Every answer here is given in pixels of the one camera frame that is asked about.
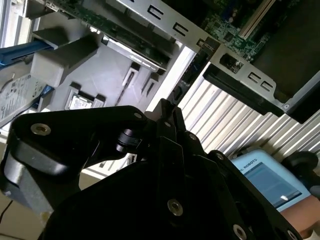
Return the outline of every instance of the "tablet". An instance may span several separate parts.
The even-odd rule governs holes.
[[[261,149],[235,158],[232,163],[279,212],[310,196],[289,170]]]

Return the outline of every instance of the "screw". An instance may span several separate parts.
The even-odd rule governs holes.
[[[246,240],[247,234],[238,224],[233,225],[233,232],[240,240]]]
[[[184,213],[182,205],[176,199],[170,199],[167,205],[169,211],[177,217],[180,217]]]
[[[196,135],[194,135],[194,134],[192,134],[192,133],[189,134],[189,137],[190,137],[192,140],[197,140]]]
[[[218,159],[223,160],[224,156],[222,156],[220,153],[217,153],[216,156],[218,157]]]
[[[34,134],[40,136],[47,136],[51,133],[51,128],[43,123],[35,123],[30,129]]]
[[[134,115],[135,115],[138,119],[142,119],[142,116],[141,116],[139,113],[136,112]]]
[[[288,230],[288,234],[292,238],[292,240],[298,240],[298,238],[296,237],[296,235],[292,231]]]

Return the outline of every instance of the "wire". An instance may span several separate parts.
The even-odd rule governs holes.
[[[2,211],[1,215],[0,215],[0,224],[2,222],[2,218],[4,217],[6,211],[8,210],[8,208],[10,207],[10,205],[13,203],[14,201],[10,201],[9,204],[5,207],[5,209]]]

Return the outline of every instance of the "corrugated metal panel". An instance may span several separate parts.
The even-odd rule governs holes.
[[[261,115],[231,95],[198,79],[180,103],[186,127],[196,134],[208,153],[235,152],[260,147],[275,159],[296,151],[320,156],[320,111],[304,124],[287,115]]]

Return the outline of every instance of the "motherboard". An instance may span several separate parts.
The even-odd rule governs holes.
[[[253,62],[273,33],[300,1],[276,1],[250,36],[244,39],[240,36],[241,30],[263,1],[213,0],[215,8],[208,12],[201,28],[248,62]],[[253,7],[249,7],[249,4],[240,5],[239,2],[252,3]],[[245,7],[248,8],[247,11],[237,19],[237,14]]]

